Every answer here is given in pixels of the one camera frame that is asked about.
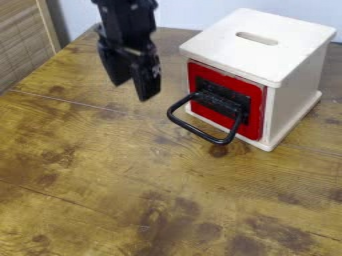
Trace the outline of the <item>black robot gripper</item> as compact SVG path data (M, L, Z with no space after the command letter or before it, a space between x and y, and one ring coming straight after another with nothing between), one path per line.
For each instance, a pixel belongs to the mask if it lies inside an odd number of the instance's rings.
M156 30L153 11L156 0L91 0L96 5L101 23L97 52L111 82L120 86L131 79L140 101L160 92L160 61L151 34ZM124 57L140 56L129 65Z

